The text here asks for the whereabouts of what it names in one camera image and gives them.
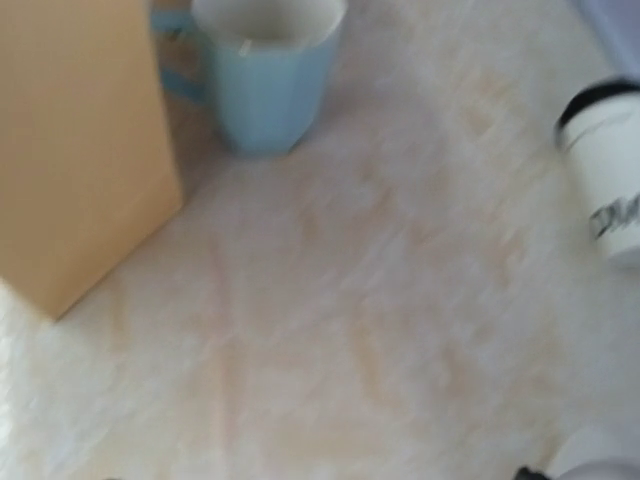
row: cardboard box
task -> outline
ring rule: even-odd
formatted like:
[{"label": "cardboard box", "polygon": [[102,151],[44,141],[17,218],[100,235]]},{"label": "cardboard box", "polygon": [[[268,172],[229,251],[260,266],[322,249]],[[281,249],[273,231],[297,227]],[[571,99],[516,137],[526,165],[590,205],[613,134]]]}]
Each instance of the cardboard box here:
[{"label": "cardboard box", "polygon": [[60,317],[182,202],[139,1],[7,0],[0,276]]}]

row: mug rim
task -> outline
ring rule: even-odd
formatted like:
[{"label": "mug rim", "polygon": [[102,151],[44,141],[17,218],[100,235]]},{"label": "mug rim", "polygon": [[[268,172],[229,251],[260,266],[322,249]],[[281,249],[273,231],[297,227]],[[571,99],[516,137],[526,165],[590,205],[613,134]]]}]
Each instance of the mug rim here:
[{"label": "mug rim", "polygon": [[556,123],[556,133],[560,134],[574,118],[588,108],[604,100],[629,93],[640,93],[640,82],[627,77],[614,77],[585,88],[569,102]]},{"label": "mug rim", "polygon": [[211,32],[211,29],[204,28],[202,23],[198,20],[195,14],[196,2],[193,2],[191,6],[191,16],[196,27],[205,34],[208,42],[213,42],[214,39],[220,39],[222,42],[229,46],[234,46],[240,51],[246,51],[248,54],[251,50],[258,50],[259,52],[290,52],[292,50],[305,50],[314,48],[325,43],[335,32],[340,28],[344,18],[349,10],[349,5],[346,0],[332,0],[339,5],[340,12],[336,15],[334,23],[326,30],[322,37],[314,39],[313,41],[304,40],[252,40],[250,38],[243,37],[231,32]]}]

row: light blue mug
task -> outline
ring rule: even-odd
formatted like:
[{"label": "light blue mug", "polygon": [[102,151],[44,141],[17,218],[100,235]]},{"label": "light blue mug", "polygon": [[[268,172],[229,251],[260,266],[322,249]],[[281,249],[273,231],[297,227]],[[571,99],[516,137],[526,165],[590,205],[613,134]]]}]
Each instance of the light blue mug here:
[{"label": "light blue mug", "polygon": [[317,116],[338,46],[344,0],[194,0],[154,11],[157,31],[194,34],[204,83],[161,69],[168,90],[207,105],[243,155],[289,152]]}]

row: table surface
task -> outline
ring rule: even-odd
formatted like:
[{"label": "table surface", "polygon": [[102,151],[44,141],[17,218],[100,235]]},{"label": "table surface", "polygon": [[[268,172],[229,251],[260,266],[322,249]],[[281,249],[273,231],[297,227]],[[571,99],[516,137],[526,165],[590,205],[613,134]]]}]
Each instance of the table surface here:
[{"label": "table surface", "polygon": [[507,480],[640,425],[640,278],[552,145],[611,73],[590,31],[557,0],[350,3],[295,152],[234,159],[168,98],[184,212],[55,326],[2,290],[0,478]]}]

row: white cup with black lid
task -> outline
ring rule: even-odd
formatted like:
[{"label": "white cup with black lid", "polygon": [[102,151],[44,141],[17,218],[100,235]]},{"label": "white cup with black lid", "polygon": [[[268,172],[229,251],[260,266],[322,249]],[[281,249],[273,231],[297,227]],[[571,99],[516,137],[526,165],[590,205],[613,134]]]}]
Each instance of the white cup with black lid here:
[{"label": "white cup with black lid", "polygon": [[603,255],[616,266],[640,267],[640,82],[620,78],[582,91],[556,134]]}]

